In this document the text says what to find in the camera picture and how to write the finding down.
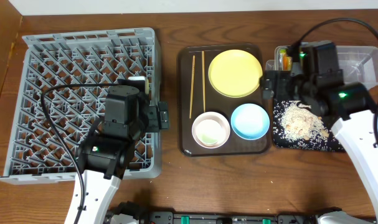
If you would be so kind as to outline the yellow green snack wrapper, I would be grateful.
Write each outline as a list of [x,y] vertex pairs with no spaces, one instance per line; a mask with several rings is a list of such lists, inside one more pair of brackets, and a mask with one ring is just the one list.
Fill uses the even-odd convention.
[[280,49],[279,51],[279,70],[290,71],[292,69],[292,58],[288,56],[286,49]]

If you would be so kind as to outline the rice food waste pile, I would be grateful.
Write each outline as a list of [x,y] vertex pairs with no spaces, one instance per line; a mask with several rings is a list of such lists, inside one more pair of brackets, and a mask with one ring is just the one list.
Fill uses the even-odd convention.
[[284,101],[283,112],[278,119],[282,126],[282,136],[293,141],[327,140],[329,131],[324,126],[321,117],[314,115],[299,101]]

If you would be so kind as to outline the yellow round plate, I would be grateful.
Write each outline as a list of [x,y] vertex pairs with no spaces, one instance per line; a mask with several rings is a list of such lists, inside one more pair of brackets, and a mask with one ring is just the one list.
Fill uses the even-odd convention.
[[208,77],[211,86],[221,95],[242,98],[260,85],[263,74],[259,60],[244,50],[226,50],[210,63]]

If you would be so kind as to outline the light blue bowl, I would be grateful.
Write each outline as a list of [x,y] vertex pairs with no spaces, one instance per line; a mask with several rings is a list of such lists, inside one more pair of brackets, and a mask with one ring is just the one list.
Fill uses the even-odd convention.
[[270,127],[270,118],[261,106],[246,103],[233,111],[230,124],[237,136],[253,141],[266,135]]

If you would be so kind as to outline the wooden chopstick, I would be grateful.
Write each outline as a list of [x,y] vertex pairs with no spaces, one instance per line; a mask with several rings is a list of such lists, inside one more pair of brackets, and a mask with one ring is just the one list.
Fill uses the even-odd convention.
[[205,76],[205,52],[201,52],[201,62],[202,62],[202,101],[203,101],[203,112],[206,112],[206,76]]
[[194,78],[195,78],[195,64],[196,56],[192,56],[192,70],[191,70],[191,92],[190,92],[190,104],[189,104],[189,119],[192,118],[192,104],[193,104],[193,94],[194,94]]

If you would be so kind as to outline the white paper cup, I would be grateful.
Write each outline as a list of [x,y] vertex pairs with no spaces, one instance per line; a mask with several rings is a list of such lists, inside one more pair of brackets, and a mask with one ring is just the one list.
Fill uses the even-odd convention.
[[224,130],[217,121],[205,119],[197,125],[196,136],[204,145],[211,146],[224,138]]

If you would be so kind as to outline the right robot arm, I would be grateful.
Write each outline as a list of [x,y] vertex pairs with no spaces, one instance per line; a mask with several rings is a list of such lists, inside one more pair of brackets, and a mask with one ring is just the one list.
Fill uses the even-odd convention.
[[263,97],[304,103],[323,120],[354,164],[378,223],[378,106],[362,83],[344,82],[330,40],[298,42],[287,54],[290,71],[267,70],[260,78]]

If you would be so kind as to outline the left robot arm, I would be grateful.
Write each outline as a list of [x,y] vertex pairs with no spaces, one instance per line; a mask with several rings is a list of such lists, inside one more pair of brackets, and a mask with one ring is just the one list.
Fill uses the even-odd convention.
[[168,104],[151,105],[135,86],[108,90],[105,115],[98,118],[78,147],[80,167],[66,223],[102,223],[118,190],[136,143],[146,133],[168,129]]

